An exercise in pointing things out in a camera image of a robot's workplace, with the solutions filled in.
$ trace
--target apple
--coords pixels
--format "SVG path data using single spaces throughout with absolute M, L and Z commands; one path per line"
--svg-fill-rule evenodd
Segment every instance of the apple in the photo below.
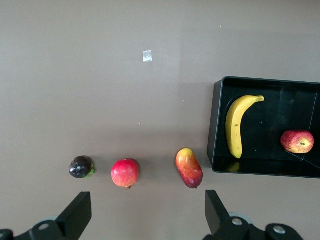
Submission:
M 314 136 L 307 130 L 287 130 L 280 139 L 285 150 L 293 154 L 306 154 L 315 144 Z

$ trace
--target pomegranate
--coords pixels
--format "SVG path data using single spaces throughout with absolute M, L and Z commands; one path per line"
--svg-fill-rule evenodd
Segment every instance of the pomegranate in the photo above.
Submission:
M 202 169 L 190 148 L 181 149 L 175 158 L 176 167 L 184 184 L 191 189 L 196 189 L 204 176 Z
M 111 177 L 115 185 L 130 189 L 139 177 L 139 167 L 135 160 L 125 158 L 117 161 L 111 170 Z

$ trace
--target fake fruit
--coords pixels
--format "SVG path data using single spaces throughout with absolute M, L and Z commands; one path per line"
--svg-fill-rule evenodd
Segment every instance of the fake fruit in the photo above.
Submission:
M 307 130 L 285 131 L 280 142 L 285 150 L 293 154 L 306 154 L 315 144 L 314 136 Z
M 202 169 L 190 148 L 181 149 L 175 158 L 176 167 L 184 184 L 191 189 L 196 189 L 204 176 Z
M 264 96 L 245 95 L 231 105 L 225 120 L 226 141 L 230 153 L 239 159 L 242 156 L 241 121 L 245 112 L 255 103 L 263 102 Z
M 113 165 L 111 177 L 115 185 L 128 190 L 138 180 L 138 164 L 131 158 L 121 159 Z
M 88 156 L 77 156 L 69 166 L 69 173 L 76 179 L 88 178 L 95 173 L 94 163 Z

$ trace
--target black plastic container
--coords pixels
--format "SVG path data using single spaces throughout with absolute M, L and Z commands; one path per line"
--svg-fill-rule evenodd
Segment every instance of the black plastic container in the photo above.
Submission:
M 207 154 L 219 173 L 320 178 L 320 83 L 227 76 L 214 85 Z M 242 156 L 228 149 L 226 117 L 231 104 L 244 95 L 262 95 L 241 122 Z M 305 154 L 285 151 L 286 130 L 308 130 L 314 137 Z

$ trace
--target yellow banana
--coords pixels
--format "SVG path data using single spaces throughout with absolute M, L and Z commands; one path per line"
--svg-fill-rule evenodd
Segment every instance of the yellow banana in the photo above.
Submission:
M 230 153 L 236 158 L 241 158 L 242 141 L 241 141 L 241 120 L 245 112 L 255 103 L 263 102 L 264 96 L 245 95 L 231 105 L 225 121 L 225 133 Z

